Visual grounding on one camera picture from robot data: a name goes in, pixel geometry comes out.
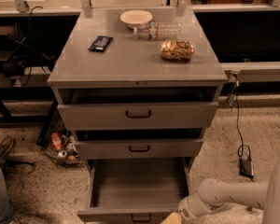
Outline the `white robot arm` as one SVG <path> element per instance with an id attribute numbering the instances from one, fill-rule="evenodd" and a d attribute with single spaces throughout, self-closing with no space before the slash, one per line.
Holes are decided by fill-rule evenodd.
<path id="1" fill-rule="evenodd" d="M 232 203 L 258 208 L 263 211 L 261 224 L 280 224 L 280 161 L 274 166 L 268 182 L 226 183 L 205 179 L 195 193 L 180 201 L 161 224 L 181 224 L 227 211 Z"/>

